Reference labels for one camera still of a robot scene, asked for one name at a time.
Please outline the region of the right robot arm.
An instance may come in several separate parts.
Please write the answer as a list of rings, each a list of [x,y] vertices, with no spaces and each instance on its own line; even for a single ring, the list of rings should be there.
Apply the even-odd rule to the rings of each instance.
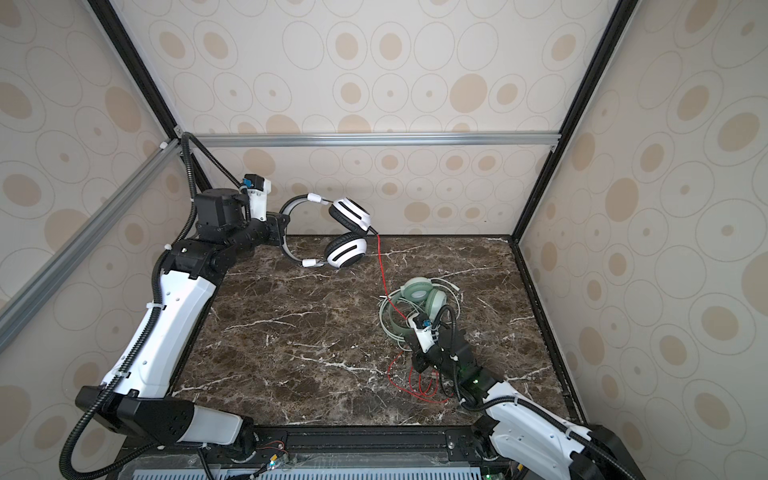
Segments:
[[[529,399],[477,362],[462,331],[414,329],[405,339],[414,367],[451,380],[459,406],[481,415],[474,427],[483,455],[512,460],[542,479],[643,477],[613,431],[573,423]]]

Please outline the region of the white black headphones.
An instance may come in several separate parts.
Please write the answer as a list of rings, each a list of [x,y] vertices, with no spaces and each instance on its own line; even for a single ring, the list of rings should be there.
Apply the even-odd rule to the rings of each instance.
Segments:
[[[333,237],[325,245],[319,258],[296,256],[288,245],[287,224],[291,215],[296,208],[309,203],[323,206],[327,217],[335,223],[335,229],[331,230]],[[367,254],[368,238],[378,234],[373,227],[371,214],[349,197],[329,200],[316,193],[298,195],[282,205],[278,218],[285,221],[285,225],[280,228],[280,246],[283,254],[304,268],[349,267]]]

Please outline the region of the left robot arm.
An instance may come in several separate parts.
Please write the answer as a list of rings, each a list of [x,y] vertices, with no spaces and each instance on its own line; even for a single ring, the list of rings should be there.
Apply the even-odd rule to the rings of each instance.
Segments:
[[[190,189],[189,217],[154,264],[152,299],[125,351],[100,385],[85,386],[76,397],[83,415],[59,458],[66,479],[98,479],[145,452],[168,446],[212,446],[235,462],[246,462],[256,453],[251,418],[198,406],[169,391],[228,271],[257,247],[280,245],[288,219],[268,211],[270,183],[258,174],[235,180],[232,188],[198,191],[192,149],[198,148],[215,167],[221,164],[189,132],[181,136],[180,146]],[[93,420],[145,443],[106,467],[80,471],[74,453]]]

